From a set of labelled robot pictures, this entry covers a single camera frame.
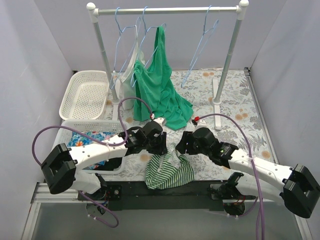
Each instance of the gray wall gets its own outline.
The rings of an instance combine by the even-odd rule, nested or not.
[[[86,9],[93,1],[97,8],[163,8],[163,7],[208,7],[209,5],[231,7],[239,0],[34,0],[44,20],[48,24],[57,44],[73,70],[103,70],[103,64],[96,35]],[[286,0],[252,0],[239,33],[238,42],[231,61],[232,69],[250,67],[254,62]],[[133,25],[138,16],[119,16],[122,27]],[[204,14],[147,15],[147,26],[167,23],[166,53],[171,67],[175,70],[188,69],[202,35]],[[114,16],[101,16],[100,28],[113,68],[118,30]],[[222,67],[231,35],[235,26],[235,13],[210,14],[207,25],[213,26],[216,19],[219,25],[214,36],[199,58],[195,69]],[[142,47],[146,56],[153,52],[155,31],[151,32]],[[133,44],[133,31],[129,30],[121,40],[119,62],[123,63]]]
[[[40,167],[31,143],[58,109],[71,69],[33,0],[0,0],[0,239],[21,238]],[[50,152],[56,131],[39,138],[36,154]]]
[[[252,66],[252,79],[281,164],[307,166],[320,182],[320,2],[288,0]],[[320,239],[320,202],[307,221]]]

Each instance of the plastic basket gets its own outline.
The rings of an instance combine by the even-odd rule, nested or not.
[[[123,128],[119,121],[112,121],[112,120],[91,120],[91,119],[69,119],[64,121],[62,126],[70,127],[75,130],[78,130],[80,132],[113,132],[113,133],[120,133],[123,132]],[[68,144],[70,139],[72,138],[72,131],[69,131],[67,129],[60,128],[54,143],[54,148],[58,144]],[[125,159],[122,159],[121,166],[117,169],[114,169],[113,171],[102,171],[102,170],[84,170],[87,173],[98,173],[101,175],[116,175],[119,174],[125,166]]]
[[[63,120],[97,119],[104,112],[109,82],[105,71],[79,71],[65,90],[59,114]]]

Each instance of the clothes rack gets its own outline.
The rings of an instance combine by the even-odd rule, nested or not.
[[[241,0],[239,2],[239,5],[237,6],[232,6],[232,7],[215,6],[215,7],[210,7],[209,10],[208,10],[208,7],[165,7],[165,8],[147,8],[144,12],[144,8],[130,8],[130,9],[119,9],[117,11],[117,14],[118,15],[140,15],[143,12],[144,14],[191,14],[191,13],[206,13],[207,11],[209,13],[218,13],[218,12],[219,13],[221,12],[236,13],[237,18],[234,25],[229,49],[225,58],[220,82],[218,83],[218,80],[215,78],[212,79],[213,98],[212,98],[211,104],[213,106],[214,113],[219,114],[220,104],[221,104],[221,99],[220,99],[221,93],[225,84],[231,58],[232,58],[233,51],[235,49],[235,45],[237,42],[238,34],[240,31],[241,23],[245,18],[248,5],[249,5],[248,0]],[[96,5],[92,2],[86,5],[86,9],[89,12],[91,22],[93,23],[93,26],[94,26],[95,34],[99,43],[99,48],[101,51],[101,55],[102,55],[102,59],[103,59],[103,63],[106,71],[106,76],[108,78],[110,86],[113,86],[112,72],[110,69],[107,53],[106,53],[103,39],[101,36],[98,17],[103,15],[114,15],[116,13],[116,9],[99,9],[99,8],[96,8]],[[115,109],[118,107],[118,103],[119,103],[119,98],[118,98],[119,87],[111,89],[111,93],[113,97],[113,108]],[[214,123],[215,129],[220,130],[221,129],[220,116],[215,116],[214,122],[215,122]]]

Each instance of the green striped cloth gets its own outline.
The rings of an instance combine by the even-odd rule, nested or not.
[[[153,155],[145,169],[145,184],[148,189],[175,188],[195,179],[194,170],[184,155],[174,156],[176,153]]]

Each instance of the blue wire hanger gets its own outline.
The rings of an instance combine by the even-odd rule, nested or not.
[[[121,39],[121,35],[125,32],[126,29],[130,29],[130,28],[135,28],[136,26],[138,26],[138,29],[137,31],[139,32],[139,29],[140,29],[140,25],[141,25],[141,18],[138,17],[135,21],[135,25],[133,26],[126,26],[124,29],[121,29],[120,27],[120,24],[118,22],[118,19],[117,19],[117,12],[118,10],[120,9],[120,7],[117,7],[116,10],[115,10],[115,14],[114,14],[114,19],[115,19],[115,22],[116,24],[118,25],[118,29],[119,29],[119,38],[118,38],[118,41],[116,42],[116,46],[115,46],[115,57],[114,57],[114,64],[113,64],[113,73],[112,73],[112,78],[111,79],[114,79],[114,75],[116,76],[115,80],[113,81],[113,85],[110,86],[110,89],[114,89],[115,86],[116,86],[116,81],[118,80],[119,76],[118,74],[116,73],[116,64],[117,64],[117,55],[118,55],[118,45],[119,45],[119,42],[120,42],[120,39]],[[134,49],[135,49],[135,45],[136,43],[134,42],[133,45],[132,45],[132,48],[131,48],[131,51],[129,52],[129,55],[128,57],[126,58],[126,60],[124,61],[119,73],[122,72],[122,70],[124,69],[129,57],[131,56],[131,54],[133,53]]]
[[[145,6],[144,9],[143,9],[143,12],[142,12],[142,21],[143,21],[143,25],[144,25],[144,36],[143,36],[143,38],[142,38],[142,40],[141,40],[141,43],[140,43],[140,49],[141,49],[141,47],[142,47],[142,44],[144,43],[144,40],[145,40],[145,38],[146,38],[146,36],[147,36],[147,33],[150,31],[150,29],[157,29],[157,28],[158,28],[158,26],[151,26],[151,27],[149,27],[149,28],[147,29],[147,25],[146,25],[146,21],[145,21],[145,11],[146,11],[147,8],[148,8],[148,6]],[[164,31],[166,31],[167,24],[164,22],[164,23],[161,24],[161,26],[164,27]],[[144,67],[147,66],[147,64],[149,63],[149,61],[152,59],[152,57],[153,57],[154,54],[156,53],[157,49],[158,49],[158,46],[154,49],[152,55],[150,56],[150,58],[148,59],[148,61],[145,63]],[[133,83],[133,79],[134,79],[134,74],[132,74],[131,82],[130,82],[132,87],[134,87],[135,84],[136,84],[136,82],[137,82],[137,80],[135,80],[134,83]]]
[[[213,27],[211,27],[210,29],[206,30],[207,15],[208,15],[208,12],[209,12],[209,9],[211,8],[211,6],[212,6],[212,5],[210,5],[210,6],[208,7],[207,11],[206,11],[205,18],[204,18],[204,25],[203,25],[202,37],[201,37],[201,39],[200,39],[200,42],[199,42],[199,44],[198,44],[198,47],[197,47],[196,50],[195,50],[195,53],[194,53],[193,58],[192,58],[192,60],[191,60],[189,69],[188,69],[188,71],[186,72],[186,75],[184,76],[184,78],[183,78],[183,80],[182,80],[182,83],[181,83],[181,87],[182,87],[182,88],[183,88],[184,84],[186,83],[189,75],[191,74],[191,71],[192,71],[192,69],[194,68],[194,66],[195,66],[198,58],[199,58],[200,55],[202,54],[202,51],[204,50],[205,46],[207,45],[208,40],[211,38],[211,36],[212,36],[213,33],[215,32],[216,27],[217,27],[217,25],[218,25],[218,23],[219,23],[219,20],[215,21]],[[204,36],[205,36],[207,33],[209,33],[209,32],[211,32],[211,33],[209,34],[208,38],[207,38],[206,41],[204,42],[202,48],[199,50],[199,47],[200,47],[200,45],[201,45],[201,43],[202,43],[202,41],[203,41],[203,39],[204,39]]]

